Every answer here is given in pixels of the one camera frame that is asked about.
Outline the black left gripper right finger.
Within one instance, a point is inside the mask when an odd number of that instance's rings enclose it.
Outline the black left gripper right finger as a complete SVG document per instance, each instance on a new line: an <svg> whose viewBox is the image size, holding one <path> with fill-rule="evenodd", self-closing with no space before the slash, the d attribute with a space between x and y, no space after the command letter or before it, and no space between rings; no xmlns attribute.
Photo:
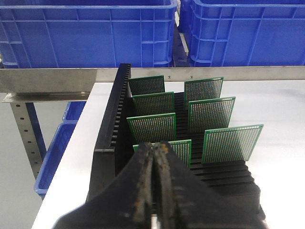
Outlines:
<svg viewBox="0 0 305 229"><path fill-rule="evenodd" d="M168 142L153 147L163 229L264 229L250 211L214 192L180 160Z"/></svg>

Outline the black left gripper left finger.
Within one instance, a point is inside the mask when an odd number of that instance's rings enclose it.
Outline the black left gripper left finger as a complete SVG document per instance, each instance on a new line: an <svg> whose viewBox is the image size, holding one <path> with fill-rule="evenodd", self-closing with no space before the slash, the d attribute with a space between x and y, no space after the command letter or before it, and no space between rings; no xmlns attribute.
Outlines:
<svg viewBox="0 0 305 229"><path fill-rule="evenodd" d="M149 229L152 213L152 145L141 143L100 194L62 216L56 229Z"/></svg>

